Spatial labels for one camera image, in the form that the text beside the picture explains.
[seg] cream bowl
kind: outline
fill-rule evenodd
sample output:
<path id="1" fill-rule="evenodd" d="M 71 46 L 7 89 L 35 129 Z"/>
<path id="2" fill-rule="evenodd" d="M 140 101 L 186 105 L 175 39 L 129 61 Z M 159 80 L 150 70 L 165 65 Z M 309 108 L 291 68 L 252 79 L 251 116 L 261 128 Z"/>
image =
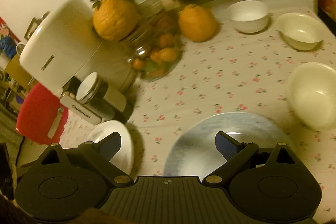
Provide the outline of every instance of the cream bowl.
<path id="1" fill-rule="evenodd" d="M 286 13 L 276 19 L 275 26 L 282 39 L 300 51 L 312 50 L 322 40 L 323 24 L 308 15 Z"/>
<path id="2" fill-rule="evenodd" d="M 235 29 L 243 33 L 259 32 L 268 25 L 268 7 L 256 0 L 244 0 L 226 9 L 229 20 Z"/>
<path id="3" fill-rule="evenodd" d="M 288 104 L 310 128 L 336 127 L 336 71 L 321 63 L 305 63 L 294 69 L 287 83 Z"/>

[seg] white appliance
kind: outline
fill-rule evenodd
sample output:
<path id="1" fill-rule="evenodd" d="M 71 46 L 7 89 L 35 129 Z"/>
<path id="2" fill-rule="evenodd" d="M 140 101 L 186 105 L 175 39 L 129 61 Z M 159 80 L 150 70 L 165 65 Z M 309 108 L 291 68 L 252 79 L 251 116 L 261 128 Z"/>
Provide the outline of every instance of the white appliance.
<path id="1" fill-rule="evenodd" d="M 22 51 L 20 64 L 58 97 L 74 76 L 83 81 L 97 71 L 121 92 L 136 77 L 122 45 L 96 34 L 92 9 L 83 0 L 68 0 L 42 21 Z"/>

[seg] white bowl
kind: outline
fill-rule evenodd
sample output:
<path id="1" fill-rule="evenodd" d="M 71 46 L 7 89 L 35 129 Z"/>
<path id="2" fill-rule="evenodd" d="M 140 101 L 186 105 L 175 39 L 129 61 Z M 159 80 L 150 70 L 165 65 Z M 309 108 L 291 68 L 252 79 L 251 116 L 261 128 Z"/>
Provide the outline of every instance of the white bowl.
<path id="1" fill-rule="evenodd" d="M 336 71 L 321 63 L 294 69 L 287 84 L 288 103 L 310 128 L 323 131 L 336 126 Z"/>
<path id="2" fill-rule="evenodd" d="M 256 0 L 236 2 L 226 9 L 234 28 L 244 33 L 259 32 L 268 24 L 268 7 Z"/>
<path id="3" fill-rule="evenodd" d="M 100 142 L 102 139 L 118 132 L 121 137 L 120 150 L 114 155 L 110 162 L 126 174 L 130 174 L 134 161 L 134 146 L 132 138 L 128 129 L 119 121 L 107 121 L 98 125 L 91 131 L 90 135 L 86 137 L 85 141 Z"/>
<path id="4" fill-rule="evenodd" d="M 322 23 L 308 15 L 286 13 L 277 18 L 275 25 L 283 40 L 301 51 L 312 50 L 322 40 Z"/>

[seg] white container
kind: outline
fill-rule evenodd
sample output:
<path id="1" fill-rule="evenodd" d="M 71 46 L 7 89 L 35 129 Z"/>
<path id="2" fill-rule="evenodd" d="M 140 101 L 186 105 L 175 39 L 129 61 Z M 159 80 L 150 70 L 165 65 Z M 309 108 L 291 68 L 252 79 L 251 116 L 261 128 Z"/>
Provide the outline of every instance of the white container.
<path id="1" fill-rule="evenodd" d="M 141 15 L 146 18 L 149 18 L 164 9 L 161 0 L 135 0 L 135 2 L 140 9 Z"/>
<path id="2" fill-rule="evenodd" d="M 288 104 L 310 128 L 336 127 L 336 71 L 321 63 L 305 63 L 294 69 L 287 84 Z"/>
<path id="3" fill-rule="evenodd" d="M 256 0 L 232 4 L 226 13 L 234 28 L 243 33 L 259 32 L 266 28 L 269 21 L 267 5 Z"/>
<path id="4" fill-rule="evenodd" d="M 34 31 L 20 54 L 20 65 L 54 95 L 75 76 L 83 81 L 97 71 L 121 92 L 136 78 L 118 43 L 93 29 L 92 9 L 83 0 L 67 0 Z"/>
<path id="5" fill-rule="evenodd" d="M 276 19 L 275 25 L 282 39 L 297 50 L 312 50 L 322 40 L 323 24 L 308 15 L 286 13 Z"/>

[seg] black appliance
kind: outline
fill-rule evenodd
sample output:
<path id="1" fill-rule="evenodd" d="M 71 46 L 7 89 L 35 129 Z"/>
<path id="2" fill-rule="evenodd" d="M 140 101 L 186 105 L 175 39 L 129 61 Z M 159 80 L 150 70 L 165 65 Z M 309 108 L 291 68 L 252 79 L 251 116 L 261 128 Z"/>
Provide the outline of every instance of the black appliance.
<path id="1" fill-rule="evenodd" d="M 40 223 L 67 223 L 89 207 L 141 224 L 314 224 L 319 184 L 285 143 L 259 148 L 218 132 L 228 160 L 206 176 L 146 177 L 134 182 L 109 162 L 118 133 L 74 149 L 47 147 L 16 188 L 18 205 Z"/>

